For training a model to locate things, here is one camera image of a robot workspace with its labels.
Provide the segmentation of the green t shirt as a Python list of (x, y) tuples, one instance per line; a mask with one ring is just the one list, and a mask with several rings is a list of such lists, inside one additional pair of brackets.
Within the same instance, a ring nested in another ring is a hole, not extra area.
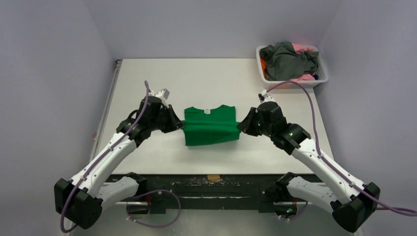
[(214, 109), (184, 109), (184, 137), (187, 147), (208, 146), (240, 138), (235, 106), (220, 105)]

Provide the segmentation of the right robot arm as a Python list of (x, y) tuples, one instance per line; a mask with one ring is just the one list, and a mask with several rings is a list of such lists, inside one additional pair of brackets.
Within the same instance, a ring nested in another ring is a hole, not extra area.
[(365, 184), (329, 159), (317, 147), (311, 135), (300, 125), (288, 123), (276, 102), (252, 107), (238, 130), (251, 136), (267, 136), (273, 144), (294, 157), (325, 184), (320, 186), (288, 172), (265, 190), (274, 202), (291, 197), (306, 200), (329, 212), (336, 223), (348, 232), (356, 232), (377, 208), (380, 188)]

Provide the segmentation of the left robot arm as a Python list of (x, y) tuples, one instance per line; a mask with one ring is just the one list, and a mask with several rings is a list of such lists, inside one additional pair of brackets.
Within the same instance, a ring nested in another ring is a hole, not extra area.
[(116, 129), (109, 143), (86, 167), (70, 180), (59, 179), (54, 186), (60, 227), (69, 233), (79, 226), (90, 228), (101, 213), (128, 198), (141, 201), (150, 194), (163, 196), (170, 190), (149, 191), (147, 180), (127, 173), (120, 180), (104, 185), (115, 168), (155, 130), (170, 133), (183, 128), (165, 95), (146, 96), (138, 110), (132, 111)]

